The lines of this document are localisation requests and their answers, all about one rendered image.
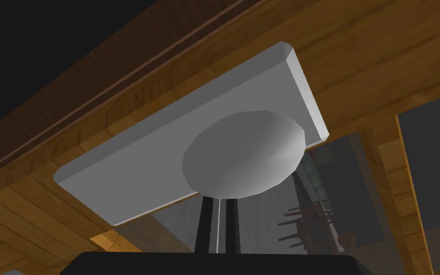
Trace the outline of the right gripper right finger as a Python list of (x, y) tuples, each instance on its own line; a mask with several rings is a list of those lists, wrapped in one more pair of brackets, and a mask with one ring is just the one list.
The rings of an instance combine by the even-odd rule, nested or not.
[(237, 199), (226, 200), (226, 254), (240, 254), (239, 212)]

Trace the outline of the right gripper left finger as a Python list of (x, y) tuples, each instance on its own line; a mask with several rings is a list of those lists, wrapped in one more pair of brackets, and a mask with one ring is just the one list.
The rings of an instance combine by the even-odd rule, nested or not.
[(220, 200), (204, 196), (202, 199), (194, 253), (218, 253), (219, 235)]

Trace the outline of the grey round door knob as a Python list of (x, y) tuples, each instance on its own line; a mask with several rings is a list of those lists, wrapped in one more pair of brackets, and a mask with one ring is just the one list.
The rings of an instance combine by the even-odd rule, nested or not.
[(305, 151), (304, 130), (270, 111), (240, 112), (203, 130), (188, 146), (182, 171), (196, 192), (241, 199), (282, 183)]

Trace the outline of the dark wooden chair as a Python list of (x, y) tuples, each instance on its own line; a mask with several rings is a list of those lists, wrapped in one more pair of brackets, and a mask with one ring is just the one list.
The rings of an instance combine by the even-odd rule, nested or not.
[(282, 222), (279, 226), (294, 224), (294, 234), (281, 237), (279, 241), (297, 239), (289, 248), (303, 247), (307, 254), (336, 254), (339, 252), (336, 237), (331, 228), (331, 212), (324, 208), (322, 202), (317, 201), (305, 207), (290, 209), (285, 217), (294, 217), (293, 220)]

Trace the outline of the grey door knob plate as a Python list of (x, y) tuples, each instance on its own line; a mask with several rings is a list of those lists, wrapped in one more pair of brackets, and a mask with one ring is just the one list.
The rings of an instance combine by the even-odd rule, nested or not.
[(53, 180), (118, 226), (198, 193), (182, 171), (188, 146), (217, 121), (249, 111), (292, 118), (305, 150), (329, 137), (294, 48), (279, 42), (63, 165)]

